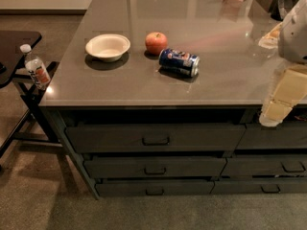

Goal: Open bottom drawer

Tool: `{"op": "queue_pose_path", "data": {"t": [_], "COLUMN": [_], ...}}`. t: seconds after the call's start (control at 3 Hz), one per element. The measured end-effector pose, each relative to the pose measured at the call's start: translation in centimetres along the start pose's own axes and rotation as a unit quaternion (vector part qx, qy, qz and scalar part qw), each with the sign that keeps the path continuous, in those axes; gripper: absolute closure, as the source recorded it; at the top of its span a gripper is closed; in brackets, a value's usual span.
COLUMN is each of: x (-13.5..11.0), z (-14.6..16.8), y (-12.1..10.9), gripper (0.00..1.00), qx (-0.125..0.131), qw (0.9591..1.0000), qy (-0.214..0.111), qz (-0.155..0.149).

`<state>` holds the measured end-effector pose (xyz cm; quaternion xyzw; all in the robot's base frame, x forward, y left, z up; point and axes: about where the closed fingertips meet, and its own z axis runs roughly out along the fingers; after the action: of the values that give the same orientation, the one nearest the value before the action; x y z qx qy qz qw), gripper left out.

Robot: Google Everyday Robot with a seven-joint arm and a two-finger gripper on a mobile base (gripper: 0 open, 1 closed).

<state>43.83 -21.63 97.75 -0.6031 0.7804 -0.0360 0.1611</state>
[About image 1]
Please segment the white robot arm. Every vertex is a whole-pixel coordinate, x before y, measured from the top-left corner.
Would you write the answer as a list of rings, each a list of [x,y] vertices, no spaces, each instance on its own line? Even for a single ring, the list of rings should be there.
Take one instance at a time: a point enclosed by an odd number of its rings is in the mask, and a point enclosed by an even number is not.
[[[298,0],[281,23],[266,38],[285,59],[272,74],[268,94],[263,101],[259,122],[276,127],[307,96],[307,0]]]

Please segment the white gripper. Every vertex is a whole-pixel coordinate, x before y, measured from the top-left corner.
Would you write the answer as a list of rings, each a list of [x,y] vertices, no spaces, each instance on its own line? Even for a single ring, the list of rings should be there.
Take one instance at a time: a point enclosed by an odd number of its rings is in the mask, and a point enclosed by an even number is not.
[[[307,67],[301,64],[292,64],[281,74],[280,80],[263,113],[259,123],[263,127],[276,127],[292,111],[291,106],[297,105],[307,95]]]

